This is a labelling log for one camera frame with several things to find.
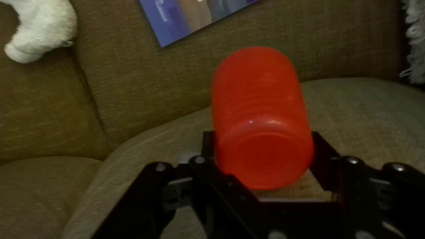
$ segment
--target red plastic cup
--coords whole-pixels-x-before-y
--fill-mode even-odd
[[[298,181],[314,155],[298,76],[281,52],[252,46],[229,56],[213,82],[217,165],[253,190]]]

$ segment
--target couch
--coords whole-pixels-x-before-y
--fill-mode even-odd
[[[147,163],[200,154],[214,70],[252,45],[294,61],[313,130],[342,154],[425,170],[396,0],[261,0],[164,49],[136,0],[74,5],[74,48],[30,65],[0,54],[0,238],[91,238]],[[5,45],[19,24],[6,5],[0,24]],[[311,173],[260,196],[330,199]],[[202,228],[185,208],[164,238]]]

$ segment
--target white stuffed animal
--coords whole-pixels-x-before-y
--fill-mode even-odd
[[[20,25],[6,45],[16,62],[38,61],[44,53],[71,46],[78,34],[78,15],[70,0],[0,0],[15,8]]]

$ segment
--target book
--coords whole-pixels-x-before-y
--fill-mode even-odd
[[[140,0],[163,48],[257,1],[258,0]]]

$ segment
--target screw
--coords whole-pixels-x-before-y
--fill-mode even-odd
[[[352,165],[358,165],[359,161],[356,158],[348,158],[348,162],[352,163]]]
[[[396,171],[404,171],[404,165],[402,165],[402,163],[394,163],[394,169],[395,169]]]
[[[205,158],[202,158],[202,157],[197,157],[197,158],[196,158],[196,163],[198,163],[198,165],[205,163]]]
[[[269,239],[287,239],[287,236],[281,231],[271,231]]]
[[[165,171],[168,166],[165,163],[159,163],[157,165],[157,171]]]
[[[375,239],[375,236],[368,231],[358,231],[356,239]]]

